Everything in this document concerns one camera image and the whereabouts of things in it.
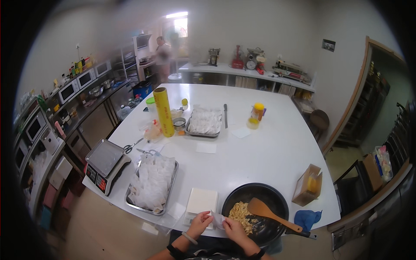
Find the floor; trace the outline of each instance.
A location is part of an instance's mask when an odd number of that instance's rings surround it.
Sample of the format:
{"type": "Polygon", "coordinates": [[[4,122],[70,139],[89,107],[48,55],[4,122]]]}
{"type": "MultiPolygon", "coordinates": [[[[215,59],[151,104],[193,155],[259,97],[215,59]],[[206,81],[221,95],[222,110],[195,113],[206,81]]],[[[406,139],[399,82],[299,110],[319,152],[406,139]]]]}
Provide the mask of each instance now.
{"type": "Polygon", "coordinates": [[[336,181],[356,161],[363,160],[363,152],[360,148],[333,147],[326,155],[326,163],[332,182],[336,181]]]}
{"type": "MultiPolygon", "coordinates": [[[[71,208],[66,242],[60,246],[61,259],[146,259],[166,248],[169,237],[150,227],[146,221],[113,206],[85,189],[71,208]]],[[[365,246],[351,241],[332,253],[331,233],[326,227],[313,230],[318,240],[286,235],[283,251],[274,259],[355,259],[365,246]]]]}

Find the person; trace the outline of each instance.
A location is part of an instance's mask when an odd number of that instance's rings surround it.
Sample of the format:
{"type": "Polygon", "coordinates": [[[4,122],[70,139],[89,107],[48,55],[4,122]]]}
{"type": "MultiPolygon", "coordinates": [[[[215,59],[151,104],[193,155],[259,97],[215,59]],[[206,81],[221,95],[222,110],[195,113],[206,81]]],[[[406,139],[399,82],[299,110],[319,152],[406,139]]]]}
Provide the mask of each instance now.
{"type": "Polygon", "coordinates": [[[168,77],[170,72],[170,56],[171,49],[165,44],[162,36],[156,38],[157,48],[156,55],[153,57],[156,59],[156,65],[159,67],[159,76],[162,83],[168,83],[168,77]]]}
{"type": "Polygon", "coordinates": [[[229,239],[200,237],[214,219],[213,216],[208,215],[209,213],[210,211],[199,213],[192,220],[191,226],[186,234],[183,235],[180,233],[174,240],[172,239],[172,237],[175,237],[173,233],[179,233],[179,231],[173,230],[171,233],[171,241],[167,248],[151,256],[148,260],[206,260],[207,258],[210,260],[272,259],[246,235],[240,222],[227,217],[223,221],[223,227],[229,239]],[[198,244],[194,245],[190,239],[197,240],[198,244]]]}

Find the kitchen scale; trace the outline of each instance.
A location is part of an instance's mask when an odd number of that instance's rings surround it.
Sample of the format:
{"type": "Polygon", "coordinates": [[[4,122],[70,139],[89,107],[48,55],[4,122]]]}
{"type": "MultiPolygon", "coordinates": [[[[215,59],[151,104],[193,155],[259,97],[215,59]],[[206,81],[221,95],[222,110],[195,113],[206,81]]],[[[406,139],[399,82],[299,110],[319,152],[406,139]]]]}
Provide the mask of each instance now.
{"type": "Polygon", "coordinates": [[[101,139],[85,160],[87,161],[85,174],[105,196],[110,194],[123,167],[131,161],[130,157],[124,154],[122,147],[106,139],[101,139]]]}
{"type": "MultiPolygon", "coordinates": [[[[192,188],[191,194],[189,195],[188,204],[186,206],[185,216],[183,218],[184,225],[191,225],[192,220],[200,212],[212,210],[214,213],[216,213],[217,203],[217,191],[192,188]]],[[[210,223],[207,229],[214,229],[213,224],[210,223]]]]}

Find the black wok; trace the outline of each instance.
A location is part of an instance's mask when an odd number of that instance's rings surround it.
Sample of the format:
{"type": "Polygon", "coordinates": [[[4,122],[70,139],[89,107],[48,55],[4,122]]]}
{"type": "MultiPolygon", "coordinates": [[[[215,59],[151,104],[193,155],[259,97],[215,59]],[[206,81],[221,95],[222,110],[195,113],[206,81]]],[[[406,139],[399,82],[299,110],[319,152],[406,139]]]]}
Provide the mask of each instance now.
{"type": "MultiPolygon", "coordinates": [[[[289,208],[283,195],[275,188],[264,183],[247,183],[233,190],[225,199],[221,212],[222,215],[228,217],[234,204],[240,201],[248,203],[254,197],[263,201],[277,216],[289,220],[289,208]]],[[[275,239],[278,239],[285,230],[286,234],[316,239],[316,235],[305,231],[297,233],[271,218],[251,215],[247,216],[247,218],[256,218],[258,220],[257,223],[253,224],[253,233],[249,234],[248,237],[259,246],[270,244],[275,239]]]]}

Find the metal tray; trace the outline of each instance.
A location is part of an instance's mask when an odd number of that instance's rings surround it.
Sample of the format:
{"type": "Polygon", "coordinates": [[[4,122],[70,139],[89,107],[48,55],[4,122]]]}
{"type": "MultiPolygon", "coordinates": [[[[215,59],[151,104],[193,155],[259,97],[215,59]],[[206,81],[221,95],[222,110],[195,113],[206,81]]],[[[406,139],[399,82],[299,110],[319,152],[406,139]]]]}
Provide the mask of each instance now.
{"type": "Polygon", "coordinates": [[[188,119],[188,122],[186,122],[186,126],[185,126],[185,133],[187,134],[187,135],[190,135],[190,136],[201,136],[201,137],[209,137],[209,138],[216,138],[216,137],[218,137],[219,135],[220,135],[220,132],[218,132],[218,133],[216,133],[216,134],[196,134],[196,133],[191,133],[191,132],[188,132],[188,127],[189,127],[189,123],[191,122],[191,117],[192,117],[192,114],[191,114],[191,116],[189,117],[189,119],[188,119]]]}
{"type": "Polygon", "coordinates": [[[124,154],[124,149],[118,145],[101,139],[85,157],[103,177],[107,177],[124,154]]]}
{"type": "Polygon", "coordinates": [[[154,211],[147,210],[147,209],[145,209],[145,208],[140,208],[140,207],[135,206],[134,204],[129,203],[129,202],[132,202],[132,201],[128,198],[128,196],[130,195],[130,189],[129,189],[130,184],[129,184],[129,187],[127,188],[127,192],[126,192],[126,196],[124,197],[124,201],[125,201],[125,202],[126,202],[126,204],[127,204],[127,205],[129,205],[130,207],[133,207],[133,208],[135,208],[135,209],[138,209],[138,210],[141,210],[141,211],[144,211],[144,212],[147,212],[147,213],[150,213],[150,214],[156,215],[156,216],[160,216],[160,215],[165,214],[165,211],[166,211],[165,209],[167,209],[167,207],[168,207],[169,197],[170,197],[170,195],[171,195],[172,186],[173,186],[173,183],[174,183],[174,181],[175,181],[175,177],[176,177],[176,173],[178,172],[178,168],[179,168],[179,163],[178,163],[177,161],[175,161],[175,170],[173,171],[171,184],[169,185],[169,189],[168,189],[168,196],[166,197],[166,203],[165,203],[165,206],[163,207],[163,210],[161,210],[161,211],[159,211],[159,212],[157,212],[157,213],[156,213],[156,212],[154,212],[154,211]]]}

